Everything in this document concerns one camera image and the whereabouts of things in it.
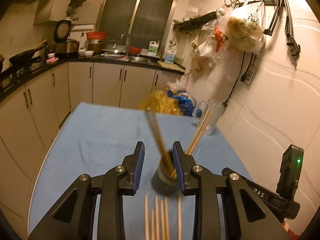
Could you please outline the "kitchen faucet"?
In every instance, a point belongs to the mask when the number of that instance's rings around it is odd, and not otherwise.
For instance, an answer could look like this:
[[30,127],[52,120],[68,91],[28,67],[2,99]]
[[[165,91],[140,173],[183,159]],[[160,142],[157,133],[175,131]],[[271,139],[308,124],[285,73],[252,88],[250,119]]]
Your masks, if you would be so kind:
[[126,37],[126,41],[125,41],[125,57],[128,58],[129,57],[129,46],[130,46],[130,40],[131,40],[131,36],[129,33],[123,33],[120,37],[120,39],[122,40],[124,37]]

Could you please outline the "blue towel table mat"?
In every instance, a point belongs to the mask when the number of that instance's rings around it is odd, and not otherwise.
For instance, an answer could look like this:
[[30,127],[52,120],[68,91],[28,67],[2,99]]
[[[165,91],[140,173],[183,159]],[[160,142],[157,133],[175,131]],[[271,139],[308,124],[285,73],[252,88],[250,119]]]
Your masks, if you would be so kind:
[[[195,134],[193,120],[188,116],[157,114],[165,147],[172,149],[180,141],[187,149]],[[149,197],[149,211],[154,208],[157,194],[151,178],[158,166],[160,154],[143,111],[80,103],[65,122],[41,167],[33,192],[29,234],[67,188],[83,173],[91,177],[105,174],[132,154],[138,141],[144,142],[145,158],[140,186],[134,197],[123,197],[126,239],[145,239],[144,199]],[[203,136],[193,158],[196,163],[221,175],[225,167],[252,178],[216,128]],[[182,197],[182,239],[192,239],[195,198]]]

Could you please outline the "dark utensil holder cup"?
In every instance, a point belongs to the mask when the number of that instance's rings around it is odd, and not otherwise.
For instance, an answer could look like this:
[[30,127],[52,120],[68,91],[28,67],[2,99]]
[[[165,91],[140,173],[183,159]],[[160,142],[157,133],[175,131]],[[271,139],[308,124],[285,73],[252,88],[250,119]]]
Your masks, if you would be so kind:
[[177,180],[171,178],[169,170],[162,159],[153,174],[151,185],[152,188],[162,196],[171,197],[180,194]]

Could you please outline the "clear glass beer mug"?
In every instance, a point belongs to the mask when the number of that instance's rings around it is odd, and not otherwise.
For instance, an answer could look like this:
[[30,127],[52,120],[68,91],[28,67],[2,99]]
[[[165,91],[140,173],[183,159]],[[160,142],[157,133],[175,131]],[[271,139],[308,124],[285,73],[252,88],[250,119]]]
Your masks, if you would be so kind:
[[192,113],[193,123],[197,129],[203,124],[203,134],[211,135],[224,109],[225,106],[222,102],[213,99],[200,101],[196,104]]

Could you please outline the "blue plastic bag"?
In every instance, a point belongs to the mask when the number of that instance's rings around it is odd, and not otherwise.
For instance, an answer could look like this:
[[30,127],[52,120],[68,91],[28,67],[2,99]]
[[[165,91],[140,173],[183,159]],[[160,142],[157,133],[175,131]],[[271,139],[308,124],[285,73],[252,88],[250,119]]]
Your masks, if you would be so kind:
[[186,90],[179,90],[177,92],[168,90],[167,96],[178,101],[178,106],[183,112],[184,116],[193,116],[197,101],[191,95],[189,95]]

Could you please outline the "yellow plastic bag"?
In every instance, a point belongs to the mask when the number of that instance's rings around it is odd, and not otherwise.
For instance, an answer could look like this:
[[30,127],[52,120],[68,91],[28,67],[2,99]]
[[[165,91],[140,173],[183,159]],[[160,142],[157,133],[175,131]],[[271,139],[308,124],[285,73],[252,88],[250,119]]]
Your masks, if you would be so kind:
[[151,92],[140,104],[139,109],[151,110],[155,113],[168,115],[183,115],[178,106],[178,100],[167,96],[163,90]]

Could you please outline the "black wok pan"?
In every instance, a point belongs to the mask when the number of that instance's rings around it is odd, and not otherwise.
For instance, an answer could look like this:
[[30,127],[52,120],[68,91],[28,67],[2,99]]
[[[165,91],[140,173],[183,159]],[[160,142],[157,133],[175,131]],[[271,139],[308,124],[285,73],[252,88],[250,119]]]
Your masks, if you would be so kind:
[[45,48],[47,46],[47,40],[43,40],[35,49],[27,50],[22,53],[19,53],[9,59],[9,62],[11,63],[12,66],[15,67],[23,67],[27,63],[31,61],[33,58],[34,54],[37,51],[40,51],[41,49]]

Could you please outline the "black rice cooker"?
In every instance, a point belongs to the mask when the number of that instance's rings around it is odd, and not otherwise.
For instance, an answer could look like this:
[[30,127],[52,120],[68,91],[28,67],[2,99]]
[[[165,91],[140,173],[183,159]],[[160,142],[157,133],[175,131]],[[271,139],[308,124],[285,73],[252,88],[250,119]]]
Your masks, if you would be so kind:
[[67,56],[78,52],[80,42],[69,38],[71,26],[72,23],[70,17],[57,22],[54,31],[55,55]]

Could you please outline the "wooden cutting board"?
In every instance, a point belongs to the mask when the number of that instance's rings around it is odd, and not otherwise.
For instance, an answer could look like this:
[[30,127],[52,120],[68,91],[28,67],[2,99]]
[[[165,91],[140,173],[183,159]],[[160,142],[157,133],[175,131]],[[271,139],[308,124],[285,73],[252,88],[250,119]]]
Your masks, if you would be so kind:
[[183,73],[185,72],[185,68],[179,66],[176,63],[168,63],[163,61],[157,61],[157,63],[163,69],[174,70],[174,71],[183,72]]

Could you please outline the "glass pot lid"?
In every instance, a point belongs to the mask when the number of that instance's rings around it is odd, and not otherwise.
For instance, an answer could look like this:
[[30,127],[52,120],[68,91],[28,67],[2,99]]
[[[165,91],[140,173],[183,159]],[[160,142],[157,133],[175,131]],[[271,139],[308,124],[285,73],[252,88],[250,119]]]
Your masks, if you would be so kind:
[[104,53],[117,54],[117,55],[123,53],[124,50],[125,50],[125,47],[123,45],[120,45],[118,40],[107,41],[104,44],[103,49],[102,49],[102,51]]

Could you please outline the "blue white detergent bottle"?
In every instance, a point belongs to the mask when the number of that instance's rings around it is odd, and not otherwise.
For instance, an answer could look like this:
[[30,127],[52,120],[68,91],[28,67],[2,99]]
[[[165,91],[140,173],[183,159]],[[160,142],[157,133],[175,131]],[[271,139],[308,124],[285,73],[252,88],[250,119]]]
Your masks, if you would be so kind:
[[174,48],[168,49],[165,54],[164,62],[174,63],[175,57],[176,57],[176,49]]

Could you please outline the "red basin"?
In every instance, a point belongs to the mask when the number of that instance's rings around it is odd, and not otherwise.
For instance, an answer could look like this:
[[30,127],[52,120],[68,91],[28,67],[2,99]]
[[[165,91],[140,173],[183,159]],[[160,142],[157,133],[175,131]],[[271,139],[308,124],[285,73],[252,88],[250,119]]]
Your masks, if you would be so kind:
[[86,33],[88,40],[103,40],[107,36],[107,33],[101,31],[90,31]]

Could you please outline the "white plastic bag with bread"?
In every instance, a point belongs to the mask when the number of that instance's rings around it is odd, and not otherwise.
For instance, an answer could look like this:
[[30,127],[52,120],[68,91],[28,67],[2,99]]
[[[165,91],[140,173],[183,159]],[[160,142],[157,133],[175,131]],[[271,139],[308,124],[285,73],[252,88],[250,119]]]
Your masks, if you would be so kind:
[[239,50],[258,54],[265,44],[264,3],[246,3],[241,7],[225,10],[219,16],[218,29]]

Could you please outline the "green detergent bottle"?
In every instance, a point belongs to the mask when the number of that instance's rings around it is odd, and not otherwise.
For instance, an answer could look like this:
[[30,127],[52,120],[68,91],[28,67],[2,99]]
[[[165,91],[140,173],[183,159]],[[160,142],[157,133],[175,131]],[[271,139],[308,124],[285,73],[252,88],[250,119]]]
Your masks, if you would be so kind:
[[150,41],[147,54],[152,57],[156,57],[159,51],[159,41]]

